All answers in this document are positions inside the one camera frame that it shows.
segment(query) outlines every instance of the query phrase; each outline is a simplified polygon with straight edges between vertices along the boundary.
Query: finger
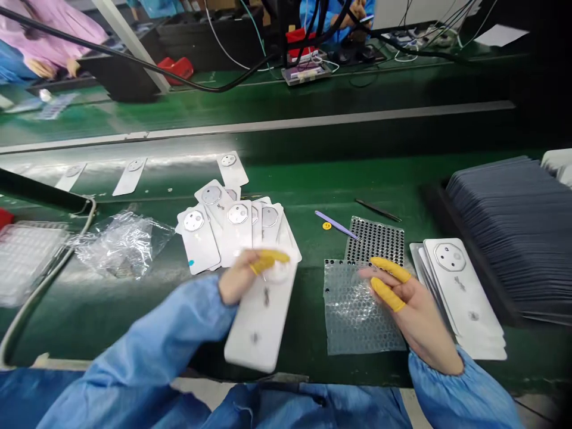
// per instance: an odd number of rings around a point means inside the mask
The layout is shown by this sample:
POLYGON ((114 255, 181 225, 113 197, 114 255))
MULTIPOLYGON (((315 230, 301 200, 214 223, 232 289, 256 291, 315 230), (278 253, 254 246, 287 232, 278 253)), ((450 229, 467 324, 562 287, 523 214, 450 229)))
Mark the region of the finger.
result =
POLYGON ((381 268, 384 271, 387 271, 401 283, 405 283, 411 278, 411 274, 409 273, 409 271, 397 265, 395 262, 380 257, 373 257, 370 259, 370 261, 376 267, 381 268))
POLYGON ((361 278, 372 278, 377 277, 383 283, 387 284, 388 286, 395 287, 401 284, 399 280, 393 277, 391 274, 377 268, 377 267, 367 267, 362 268, 360 271, 357 272, 361 278))
POLYGON ((405 307, 405 303, 403 300, 395 295, 395 293, 391 290, 391 288, 383 283, 377 277, 373 277, 371 279, 371 287, 379 295, 384 302, 390 306, 394 313, 397 313, 405 307))
POLYGON ((278 250, 261 249, 257 250, 257 253, 260 257, 269 256, 271 258, 274 258, 278 262, 282 263, 290 262, 290 256, 278 250))
POLYGON ((271 256, 263 256, 258 259, 258 261, 250 264, 250 268, 254 271, 255 275, 260 275, 264 270, 267 270, 274 266, 275 259, 271 256))

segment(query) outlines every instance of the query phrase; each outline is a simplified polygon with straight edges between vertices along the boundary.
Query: blue shirt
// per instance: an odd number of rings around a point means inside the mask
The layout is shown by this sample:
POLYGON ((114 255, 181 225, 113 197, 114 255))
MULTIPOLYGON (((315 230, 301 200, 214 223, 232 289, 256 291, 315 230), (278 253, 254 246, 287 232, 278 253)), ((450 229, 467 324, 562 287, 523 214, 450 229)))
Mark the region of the blue shirt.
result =
MULTIPOLYGON (((192 394, 172 389, 170 383, 199 345, 220 341, 230 329, 236 307, 221 302, 217 286, 218 277, 209 276, 178 287, 69 384, 38 428, 411 428, 396 388, 237 384, 212 412, 192 394)), ((510 395, 459 352, 465 371, 457 377, 440 374, 414 352, 409 354, 409 372, 431 425, 521 427, 510 395)), ((43 406, 41 390, 40 382, 7 394, 0 388, 0 422, 7 418, 0 426, 24 427, 27 416, 22 414, 13 417, 19 425, 8 425, 16 408, 11 404, 27 396, 32 398, 27 405, 37 409, 43 406)))
POLYGON ((179 0, 127 0, 127 4, 132 8, 141 4, 151 19, 174 16, 185 11, 179 0))
POLYGON ((0 41, 0 84, 24 83, 29 79, 38 79, 38 76, 24 64, 20 51, 0 41))
MULTIPOLYGON (((312 21, 312 14, 316 8, 316 0, 302 0, 300 3, 300 24, 304 27, 304 19, 306 19, 306 31, 309 31, 310 22, 312 21)), ((324 33, 331 27, 332 19, 334 16, 339 15, 342 9, 342 5, 338 0, 330 0, 328 3, 328 11, 326 12, 326 20, 324 22, 324 33)), ((368 0, 365 4, 366 14, 373 15, 375 10, 375 0, 368 0)), ((314 26, 312 31, 318 29, 318 20, 320 18, 320 8, 318 7, 318 12, 316 14, 316 19, 314 20, 314 26)), ((340 43, 346 36, 353 30, 353 26, 344 28, 343 30, 337 30, 331 39, 328 40, 330 43, 340 43)))

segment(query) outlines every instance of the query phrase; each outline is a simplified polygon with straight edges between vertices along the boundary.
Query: black tray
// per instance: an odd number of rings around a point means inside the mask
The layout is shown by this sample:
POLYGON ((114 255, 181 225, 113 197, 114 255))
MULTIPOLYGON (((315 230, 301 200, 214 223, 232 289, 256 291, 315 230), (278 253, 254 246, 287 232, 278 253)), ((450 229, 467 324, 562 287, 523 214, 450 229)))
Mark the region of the black tray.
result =
POLYGON ((451 202, 445 191, 445 186, 448 182, 449 180, 444 181, 442 184, 423 185, 420 188, 420 192, 425 205, 429 208, 442 233, 462 240, 499 322, 502 325, 513 327, 530 325, 531 322, 520 315, 516 305, 506 293, 502 282, 490 266, 489 260, 481 252, 465 226, 461 214, 451 202))

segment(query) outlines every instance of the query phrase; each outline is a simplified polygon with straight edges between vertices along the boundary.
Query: clear plastic tray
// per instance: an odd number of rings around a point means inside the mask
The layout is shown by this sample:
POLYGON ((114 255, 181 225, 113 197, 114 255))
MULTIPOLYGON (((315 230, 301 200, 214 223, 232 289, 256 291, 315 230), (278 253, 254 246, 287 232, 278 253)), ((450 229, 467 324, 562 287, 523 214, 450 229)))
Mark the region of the clear plastic tray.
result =
POLYGON ((69 232, 27 225, 0 231, 0 306, 22 305, 69 238, 69 232))

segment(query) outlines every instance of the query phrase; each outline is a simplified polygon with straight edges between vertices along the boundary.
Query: black cable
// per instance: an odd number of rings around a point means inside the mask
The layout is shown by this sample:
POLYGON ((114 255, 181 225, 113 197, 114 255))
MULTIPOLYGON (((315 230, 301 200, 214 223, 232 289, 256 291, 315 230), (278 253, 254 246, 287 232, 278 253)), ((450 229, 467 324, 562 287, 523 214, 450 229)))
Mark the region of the black cable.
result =
POLYGON ((548 421, 548 422, 550 422, 550 423, 554 423, 554 420, 552 420, 552 419, 546 417, 544 414, 541 414, 541 413, 539 413, 537 410, 534 410, 534 409, 532 409, 531 407, 529 407, 529 406, 523 404, 523 403, 520 402, 518 399, 515 399, 515 398, 513 398, 513 399, 514 399, 514 402, 516 402, 517 404, 519 404, 521 407, 527 409, 527 410, 530 411, 531 413, 536 414, 538 417, 543 418, 544 420, 546 420, 546 421, 548 421))
MULTIPOLYGON (((446 32, 448 32, 457 22, 459 22, 460 19, 463 18, 463 16, 465 16, 466 14, 468 14, 469 10, 470 10, 470 5, 472 3, 474 3, 475 0, 470 0, 468 1, 462 8, 460 8, 459 10, 457 10, 457 12, 455 12, 454 14, 451 15, 451 17, 449 19, 453 19, 454 21, 443 25, 445 28, 443 29, 442 32, 440 32, 437 36, 433 37, 432 40, 426 44, 425 46, 423 46, 422 50, 427 49, 429 46, 431 46, 433 44, 434 41, 436 41, 439 37, 443 36, 446 32)), ((430 33, 424 34, 422 37, 427 37, 430 34, 433 34, 435 31, 438 31, 439 28, 437 28, 436 30, 433 30, 430 33)))
MULTIPOLYGON (((427 36, 429 36, 429 35, 432 35, 433 33, 438 32, 438 31, 441 29, 441 27, 447 27, 447 26, 450 27, 450 26, 452 26, 452 25, 455 24, 455 23, 450 23, 451 19, 453 19, 454 16, 457 15, 457 13, 459 13, 459 12, 462 11, 462 10, 464 10, 467 6, 469 6, 469 5, 470 5, 471 3, 473 3, 473 2, 474 2, 474 0, 469 0, 467 3, 465 3, 463 6, 461 6, 460 8, 458 8, 455 12, 453 12, 453 14, 452 14, 449 18, 447 18, 447 19, 445 20, 445 22, 441 23, 441 22, 438 21, 438 22, 436 23, 436 24, 437 24, 437 28, 435 28, 434 30, 432 30, 432 31, 430 31, 430 32, 428 32, 428 33, 423 34, 422 36, 414 37, 414 39, 419 40, 419 39, 422 39, 422 38, 427 37, 427 36)), ((452 4, 451 7, 449 8, 449 10, 452 9, 452 6, 453 6, 454 4, 455 4, 455 0, 453 0, 453 4, 452 4)))
POLYGON ((61 31, 56 30, 52 27, 49 27, 49 26, 44 25, 40 22, 37 22, 33 19, 27 18, 25 16, 22 16, 20 14, 15 13, 15 12, 12 12, 11 10, 8 10, 4 7, 0 7, 0 15, 3 15, 6 18, 12 19, 12 20, 18 22, 19 24, 26 24, 32 28, 35 28, 36 30, 43 31, 49 35, 55 36, 57 38, 63 39, 65 41, 68 41, 71 43, 75 43, 76 45, 80 45, 80 46, 83 46, 85 48, 92 49, 93 51, 100 52, 102 54, 113 55, 115 57, 125 58, 126 60, 129 60, 129 61, 132 61, 134 63, 139 64, 141 67, 143 67, 145 69, 163 74, 165 76, 169 76, 172 79, 178 80, 181 83, 184 83, 186 85, 192 86, 195 89, 199 89, 200 91, 205 91, 205 92, 215 92, 215 93, 226 92, 226 91, 240 85, 243 81, 245 81, 250 76, 252 76, 259 68, 264 66, 264 64, 266 64, 268 61, 270 61, 276 57, 276 53, 268 55, 267 57, 263 58, 258 63, 256 63, 252 69, 250 69, 249 71, 244 73, 239 78, 233 80, 231 83, 227 83, 226 85, 220 86, 218 88, 212 88, 211 86, 203 86, 203 85, 199 85, 197 83, 191 82, 190 80, 183 79, 182 77, 177 76, 176 74, 173 74, 170 71, 160 69, 155 64, 147 63, 143 60, 140 60, 139 58, 135 58, 135 57, 132 57, 131 55, 124 54, 123 52, 114 51, 113 49, 109 49, 109 48, 106 48, 104 46, 97 45, 95 43, 91 43, 91 42, 85 41, 83 39, 79 39, 75 36, 69 35, 67 33, 61 32, 61 31))
POLYGON ((403 14, 403 18, 401 18, 401 21, 399 21, 398 27, 401 26, 401 23, 403 23, 404 27, 407 26, 407 12, 409 12, 409 8, 413 4, 413 0, 406 0, 406 1, 407 1, 407 8, 405 9, 405 13, 403 14))
POLYGON ((326 14, 328 13, 329 0, 318 0, 316 7, 319 6, 320 18, 318 20, 318 28, 316 29, 316 37, 320 37, 324 32, 324 24, 326 22, 326 14))
MULTIPOLYGON (((312 32, 312 28, 314 27, 314 22, 316 21, 316 16, 318 16, 318 8, 315 7, 314 8, 314 12, 312 12, 312 18, 310 19, 310 26, 308 27, 309 30, 304 29, 304 31, 306 32, 306 35, 304 36, 304 39, 302 40, 302 42, 307 42, 310 38, 310 33, 312 32)), ((294 64, 292 64, 292 67, 296 67, 298 66, 298 64, 300 64, 300 60, 302 59, 302 52, 304 52, 305 48, 300 48, 298 51, 298 59, 296 59, 296 62, 294 64)))
POLYGON ((347 14, 350 16, 350 18, 352 19, 352 21, 354 22, 354 24, 356 25, 358 30, 364 31, 367 34, 369 34, 371 37, 381 40, 385 43, 387 43, 388 45, 393 46, 394 48, 396 48, 398 51, 404 53, 404 54, 408 54, 408 55, 418 55, 419 57, 437 57, 437 58, 444 58, 445 60, 449 60, 452 61, 454 63, 458 63, 461 64, 463 66, 472 66, 474 63, 470 62, 469 60, 466 60, 464 58, 461 57, 457 57, 455 55, 451 55, 451 54, 446 54, 444 52, 424 52, 424 51, 414 51, 412 49, 407 49, 404 48, 403 46, 401 46, 399 43, 388 39, 385 36, 382 36, 381 34, 376 34, 374 32, 372 32, 372 30, 370 30, 369 28, 367 28, 365 25, 363 25, 359 19, 353 14, 352 11, 348 11, 347 14))
POLYGON ((344 20, 348 11, 350 10, 350 6, 352 5, 352 1, 353 0, 346 0, 346 2, 343 4, 341 12, 338 15, 337 19, 335 20, 334 24, 332 26, 330 26, 328 31, 326 31, 323 35, 321 35, 320 37, 316 37, 316 38, 312 39, 311 42, 304 43, 304 41, 300 41, 300 42, 295 42, 295 43, 289 43, 288 49, 299 49, 299 48, 303 49, 303 48, 308 48, 310 46, 319 46, 322 43, 324 43, 326 40, 328 40, 330 37, 332 37, 337 30, 340 29, 342 21, 344 20))

